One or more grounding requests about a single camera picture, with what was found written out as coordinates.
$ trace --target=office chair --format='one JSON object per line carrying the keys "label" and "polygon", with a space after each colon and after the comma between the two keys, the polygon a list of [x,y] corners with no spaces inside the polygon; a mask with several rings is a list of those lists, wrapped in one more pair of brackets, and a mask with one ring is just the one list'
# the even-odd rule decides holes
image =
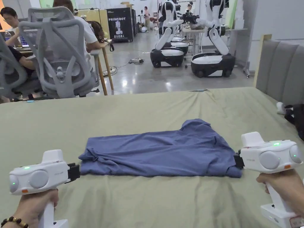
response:
{"label": "office chair", "polygon": [[35,72],[28,78],[23,66],[17,62],[12,52],[0,36],[0,96],[16,99],[20,95],[31,96],[40,92],[41,85]]}
{"label": "office chair", "polygon": [[[36,56],[42,89],[52,98],[86,96],[99,78],[84,54],[84,27],[66,7],[29,9],[19,30]],[[98,69],[98,50],[91,52]]]}

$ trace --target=robot wheel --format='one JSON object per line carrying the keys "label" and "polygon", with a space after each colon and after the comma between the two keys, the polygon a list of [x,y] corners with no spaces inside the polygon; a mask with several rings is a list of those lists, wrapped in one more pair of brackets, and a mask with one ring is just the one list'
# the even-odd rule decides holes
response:
{"label": "robot wheel", "polygon": [[205,76],[205,73],[203,71],[199,71],[196,73],[196,76],[199,78],[203,78]]}
{"label": "robot wheel", "polygon": [[160,68],[161,67],[161,63],[160,62],[152,62],[153,66],[155,68]]}
{"label": "robot wheel", "polygon": [[228,77],[230,77],[230,75],[232,74],[232,72],[230,71],[230,70],[227,70],[227,71],[225,71],[225,73],[224,73],[224,77],[225,78],[228,78]]}

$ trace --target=concrete floor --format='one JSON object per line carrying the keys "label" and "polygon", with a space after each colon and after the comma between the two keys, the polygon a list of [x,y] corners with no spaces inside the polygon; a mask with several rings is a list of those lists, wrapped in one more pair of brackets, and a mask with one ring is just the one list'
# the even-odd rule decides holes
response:
{"label": "concrete floor", "polygon": [[[130,59],[139,57],[144,59],[142,65],[127,64],[113,75],[114,91],[112,94],[121,93],[156,93],[171,91],[189,91],[206,88],[233,88],[253,85],[253,78],[246,78],[241,68],[236,67],[230,78],[198,78],[191,68],[182,67],[154,68],[150,60],[150,51],[155,47],[158,38],[157,31],[150,33],[139,33],[132,43],[114,43],[114,52],[107,48],[107,55],[110,66],[121,67],[126,65]],[[100,56],[102,69],[106,70],[103,55]],[[106,78],[108,94],[111,94],[109,79]],[[88,96],[102,95],[90,93]]]}

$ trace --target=glasses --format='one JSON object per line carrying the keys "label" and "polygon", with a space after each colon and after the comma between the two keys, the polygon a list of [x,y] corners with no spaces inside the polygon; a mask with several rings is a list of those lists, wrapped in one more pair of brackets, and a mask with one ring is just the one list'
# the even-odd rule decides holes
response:
{"label": "glasses", "polygon": [[14,20],[14,18],[6,18],[6,19],[4,19],[5,22],[10,22],[10,21],[13,21],[13,20]]}

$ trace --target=power strip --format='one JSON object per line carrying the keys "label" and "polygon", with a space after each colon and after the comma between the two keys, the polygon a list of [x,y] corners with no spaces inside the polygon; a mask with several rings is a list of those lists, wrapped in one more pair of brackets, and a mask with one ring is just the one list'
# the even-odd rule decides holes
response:
{"label": "power strip", "polygon": [[131,59],[130,61],[129,61],[129,63],[137,63],[137,64],[140,64],[140,63],[143,63],[144,62],[144,60],[143,59]]}
{"label": "power strip", "polygon": [[[115,70],[111,70],[110,73],[112,75],[113,73],[115,73]],[[102,74],[103,74],[104,77],[108,76],[108,72],[107,71],[103,72]]]}

